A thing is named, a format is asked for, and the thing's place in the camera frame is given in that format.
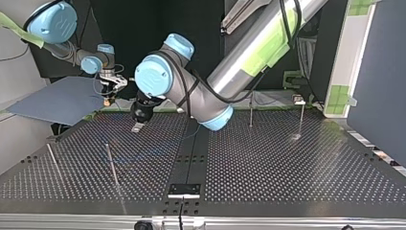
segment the perforated metal table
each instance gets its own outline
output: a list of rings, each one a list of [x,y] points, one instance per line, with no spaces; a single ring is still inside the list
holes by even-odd
[[[0,213],[406,219],[406,178],[318,111],[249,116],[210,132],[161,113],[132,133],[128,114],[98,115],[53,144],[58,164],[44,148],[0,175]],[[186,183],[199,199],[168,198]]]

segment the light blue joint cap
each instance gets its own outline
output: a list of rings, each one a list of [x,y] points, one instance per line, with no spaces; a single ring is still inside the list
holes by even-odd
[[[98,51],[114,55],[114,46],[109,44],[99,44]]]
[[[58,44],[67,41],[74,34],[77,20],[75,9],[62,1],[37,16],[27,30],[47,43]]]
[[[135,83],[147,96],[158,97],[170,91],[173,76],[168,63],[161,57],[150,55],[135,69]]]
[[[87,74],[96,74],[102,69],[102,61],[94,56],[84,57],[81,60],[80,67]]]
[[[220,115],[211,119],[208,122],[204,122],[204,123],[200,123],[200,124],[212,131],[221,130],[223,127],[225,127],[227,125],[228,121],[233,116],[233,112],[234,112],[234,109],[230,105],[228,105],[228,107]]]
[[[185,37],[179,34],[170,34],[164,43],[183,57],[191,60],[194,47]]]

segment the white panel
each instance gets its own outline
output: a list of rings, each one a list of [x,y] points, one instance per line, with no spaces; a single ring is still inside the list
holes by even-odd
[[[0,123],[0,174],[45,145],[50,123],[13,116]]]
[[[12,116],[4,109],[45,87],[27,44],[11,31],[0,28],[0,174],[41,148],[52,135],[50,124]]]
[[[337,58],[334,63],[331,84],[349,85],[354,63],[359,57],[365,32],[368,25],[368,16],[348,16],[341,35]]]
[[[0,59],[21,55],[26,48],[27,44],[21,42],[18,36],[0,28]],[[30,50],[23,57],[0,61],[0,110],[45,85]]]

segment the hole pattern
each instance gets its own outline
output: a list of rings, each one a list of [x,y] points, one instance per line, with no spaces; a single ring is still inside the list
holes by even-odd
[[[211,132],[205,200],[406,204],[406,188],[381,172],[371,153],[315,111],[238,112]]]
[[[155,114],[140,133],[128,114],[98,115],[47,152],[0,180],[0,197],[48,201],[160,201],[187,128],[186,117]],[[109,143],[121,189],[110,169]]]

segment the robotic arm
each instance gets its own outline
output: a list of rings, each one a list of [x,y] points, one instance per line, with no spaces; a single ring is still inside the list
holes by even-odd
[[[0,11],[24,31],[44,40],[43,48],[54,57],[79,65],[87,74],[101,78],[104,105],[111,105],[127,80],[115,73],[114,47],[100,44],[97,53],[79,49],[68,39],[77,27],[75,9],[61,0],[0,1]]]
[[[164,96],[199,124],[220,130],[233,115],[230,104],[239,101],[234,98],[256,75],[272,67],[290,49],[292,44],[289,44],[287,31],[290,29],[292,33],[295,27],[299,31],[326,1],[271,1],[207,82],[184,69],[192,58],[193,45],[179,34],[170,34],[159,51],[149,54],[137,66],[135,81],[147,96]]]
[[[179,34],[170,34],[161,49],[145,57],[135,70],[134,79],[144,95],[139,95],[132,107],[137,120],[133,130],[138,131],[151,119],[153,107],[162,101],[159,98],[170,99],[208,129],[222,129],[233,115],[230,104],[242,101],[235,97],[287,53],[292,37],[326,1],[272,0],[207,81],[185,70],[194,53],[193,45]],[[99,74],[106,105],[127,85],[126,79],[114,71],[111,45],[101,44],[93,54],[68,41],[76,29],[77,15],[66,2],[0,1],[0,9],[25,31],[41,37],[46,42],[44,48],[56,58],[80,65],[88,74]]]

